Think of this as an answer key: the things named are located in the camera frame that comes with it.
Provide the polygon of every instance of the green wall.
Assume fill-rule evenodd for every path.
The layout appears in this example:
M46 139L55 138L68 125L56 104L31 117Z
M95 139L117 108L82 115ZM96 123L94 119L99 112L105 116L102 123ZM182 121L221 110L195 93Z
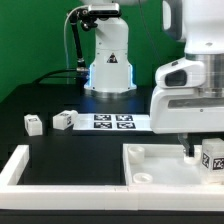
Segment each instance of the green wall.
M1 0L0 3L0 101L17 85L65 68L63 26L68 10L81 5L78 0ZM152 85L159 66L140 15L139 6L123 6L128 23L129 61L135 68L137 85ZM161 0L143 4L146 26L150 30L162 64L183 56L184 45L167 37L161 29ZM88 64L94 59L94 31L81 31L82 47ZM74 61L72 37L68 41Z

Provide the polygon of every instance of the blue light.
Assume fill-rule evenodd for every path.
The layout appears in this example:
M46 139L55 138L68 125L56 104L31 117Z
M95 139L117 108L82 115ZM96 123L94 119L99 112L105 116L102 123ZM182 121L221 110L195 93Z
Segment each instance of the blue light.
M134 78L134 74L133 74L133 65L131 65L131 86L134 87L135 84L133 83L133 78Z
M90 67L89 67L89 79L88 79L88 82L86 83L87 87L91 87L91 84L92 84L92 72L93 72L93 66L90 65Z

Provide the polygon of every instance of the black tabletop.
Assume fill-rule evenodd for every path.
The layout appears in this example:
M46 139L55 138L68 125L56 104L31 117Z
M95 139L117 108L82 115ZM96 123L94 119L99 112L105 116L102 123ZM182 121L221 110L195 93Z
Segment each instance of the black tabletop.
M125 185L124 143L178 144L176 135L146 131L65 131L53 129L52 118L64 110L78 113L149 114L152 89L139 87L131 97L105 100L86 96L75 85L25 84L0 104L0 169L19 144L30 146L30 161L21 185ZM24 116L36 114L43 122L42 136L28 136ZM201 136L194 135L195 144ZM210 223L223 213L163 211L6 211L1 223Z

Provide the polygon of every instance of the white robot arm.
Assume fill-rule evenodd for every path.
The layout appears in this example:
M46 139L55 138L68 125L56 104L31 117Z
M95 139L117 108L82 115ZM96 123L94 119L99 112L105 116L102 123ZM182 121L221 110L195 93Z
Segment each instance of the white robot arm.
M87 14L95 15L112 12L119 4L133 5L138 0L81 0L89 5ZM89 80L84 89L87 94L103 98L118 98L132 95L136 90L133 84L132 65L128 61L128 25L120 17L108 16L105 19L97 17L95 60L90 65Z
M186 46L184 58L156 72L155 133L224 131L223 8L223 0L163 0L163 28Z
M139 1L146 2L147 0L81 0L84 4L102 4L102 3L118 3L119 5L135 5L138 4Z

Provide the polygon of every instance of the small white cube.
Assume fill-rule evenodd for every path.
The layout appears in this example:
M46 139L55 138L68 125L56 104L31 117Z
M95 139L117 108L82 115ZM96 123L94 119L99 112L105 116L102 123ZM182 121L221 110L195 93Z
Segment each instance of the small white cube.
M43 135L42 122L37 115L24 116L24 123L29 136Z
M53 117L53 128L65 130L73 125L78 119L78 112L65 110Z

